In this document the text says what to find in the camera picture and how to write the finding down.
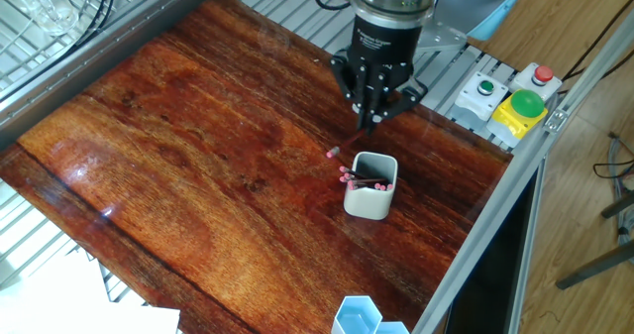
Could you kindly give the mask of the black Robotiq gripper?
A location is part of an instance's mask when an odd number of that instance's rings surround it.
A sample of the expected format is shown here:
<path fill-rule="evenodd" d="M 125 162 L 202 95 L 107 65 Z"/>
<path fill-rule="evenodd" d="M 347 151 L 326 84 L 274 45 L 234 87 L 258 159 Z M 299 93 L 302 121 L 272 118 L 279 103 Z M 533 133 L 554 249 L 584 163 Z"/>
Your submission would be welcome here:
<path fill-rule="evenodd" d="M 348 57 L 334 54 L 330 64 L 343 96 L 357 107 L 358 131 L 372 132 L 382 121 L 419 105 L 428 93 L 426 85 L 411 78 L 421 31 L 388 29 L 355 18 Z M 399 96 L 389 100 L 401 85 Z"/>

